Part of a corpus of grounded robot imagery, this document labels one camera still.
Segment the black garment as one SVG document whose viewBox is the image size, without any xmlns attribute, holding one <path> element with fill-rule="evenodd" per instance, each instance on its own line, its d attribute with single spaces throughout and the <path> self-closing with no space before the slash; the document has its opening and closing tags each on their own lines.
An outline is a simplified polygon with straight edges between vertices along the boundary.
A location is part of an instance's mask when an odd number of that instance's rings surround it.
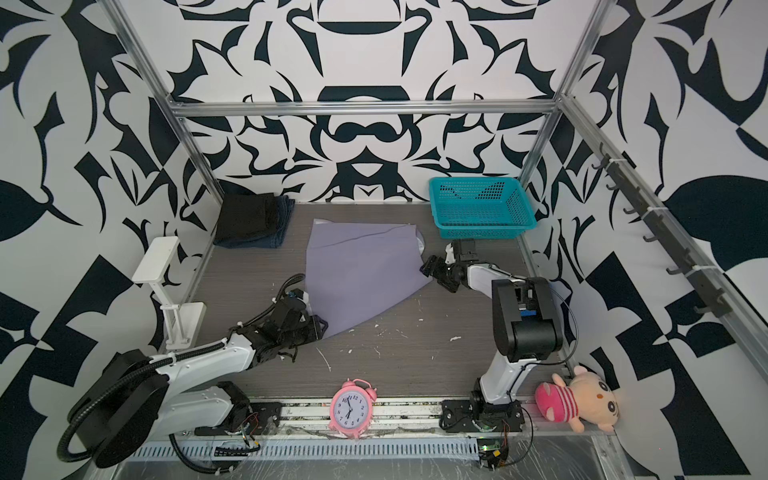
<svg viewBox="0 0 768 480">
<path fill-rule="evenodd" d="M 242 243 L 278 230 L 279 202 L 273 194 L 226 194 L 216 223 L 214 243 Z"/>
</svg>

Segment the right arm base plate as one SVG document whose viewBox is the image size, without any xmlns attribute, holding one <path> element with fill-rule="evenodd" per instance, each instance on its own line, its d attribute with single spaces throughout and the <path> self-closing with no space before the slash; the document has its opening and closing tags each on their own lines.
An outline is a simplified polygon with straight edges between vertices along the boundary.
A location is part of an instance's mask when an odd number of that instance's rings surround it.
<svg viewBox="0 0 768 480">
<path fill-rule="evenodd" d="M 447 433 L 521 432 L 525 425 L 518 401 L 494 405 L 475 400 L 444 400 L 440 404 L 439 428 Z"/>
</svg>

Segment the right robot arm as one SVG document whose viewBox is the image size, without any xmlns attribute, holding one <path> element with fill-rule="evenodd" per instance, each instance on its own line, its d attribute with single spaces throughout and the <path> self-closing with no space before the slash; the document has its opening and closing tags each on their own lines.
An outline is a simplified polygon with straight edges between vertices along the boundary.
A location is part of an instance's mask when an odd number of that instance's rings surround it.
<svg viewBox="0 0 768 480">
<path fill-rule="evenodd" d="M 452 241 L 445 255 L 430 256 L 420 271 L 451 293 L 465 287 L 491 301 L 496 353 L 468 400 L 441 403 L 440 428 L 451 433 L 520 430 L 525 420 L 518 391 L 564 342 L 549 282 L 514 275 L 481 260 L 472 240 Z"/>
</svg>

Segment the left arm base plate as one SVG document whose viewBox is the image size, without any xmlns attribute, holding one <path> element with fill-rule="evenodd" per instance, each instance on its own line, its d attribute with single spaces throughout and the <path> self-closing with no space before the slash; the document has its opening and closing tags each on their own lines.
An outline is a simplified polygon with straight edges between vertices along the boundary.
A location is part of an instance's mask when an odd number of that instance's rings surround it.
<svg viewBox="0 0 768 480">
<path fill-rule="evenodd" d="M 252 402 L 235 404 L 224 421 L 215 427 L 198 427 L 196 436 L 267 435 L 280 425 L 282 402 Z"/>
</svg>

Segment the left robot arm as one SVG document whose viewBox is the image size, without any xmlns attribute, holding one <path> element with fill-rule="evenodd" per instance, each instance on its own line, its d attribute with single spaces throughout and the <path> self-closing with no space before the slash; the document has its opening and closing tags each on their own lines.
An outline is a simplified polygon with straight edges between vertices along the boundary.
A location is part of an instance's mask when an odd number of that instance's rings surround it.
<svg viewBox="0 0 768 480">
<path fill-rule="evenodd" d="M 280 355 L 294 358 L 327 330 L 307 296 L 294 290 L 221 340 L 155 356 L 137 349 L 120 354 L 71 408 L 56 455 L 65 463 L 90 460 L 106 468 L 154 435 L 198 427 L 235 431 L 250 402 L 226 376 Z"/>
</svg>

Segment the dark blue denim skirt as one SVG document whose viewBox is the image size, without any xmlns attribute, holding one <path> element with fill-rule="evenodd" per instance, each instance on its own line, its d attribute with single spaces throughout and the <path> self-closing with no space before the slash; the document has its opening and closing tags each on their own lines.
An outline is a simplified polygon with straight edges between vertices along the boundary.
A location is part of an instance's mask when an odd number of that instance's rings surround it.
<svg viewBox="0 0 768 480">
<path fill-rule="evenodd" d="M 243 249 L 243 248 L 263 248 L 263 249 L 276 249 L 279 248 L 285 239 L 287 234 L 287 228 L 292 216 L 292 212 L 295 206 L 295 201 L 287 196 L 275 196 L 279 202 L 279 223 L 276 233 L 261 238 L 259 240 L 252 240 L 242 243 L 227 243 L 224 245 L 216 245 L 218 247 L 228 249 Z"/>
</svg>

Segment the lavender garment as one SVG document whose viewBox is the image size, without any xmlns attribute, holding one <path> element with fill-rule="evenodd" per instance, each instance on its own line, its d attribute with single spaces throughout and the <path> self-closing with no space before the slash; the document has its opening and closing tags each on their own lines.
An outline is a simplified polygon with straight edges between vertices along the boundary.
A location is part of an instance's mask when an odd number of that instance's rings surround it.
<svg viewBox="0 0 768 480">
<path fill-rule="evenodd" d="M 406 300 L 430 279 L 422 236 L 413 224 L 314 221 L 306 250 L 305 286 L 324 336 L 343 333 Z"/>
</svg>

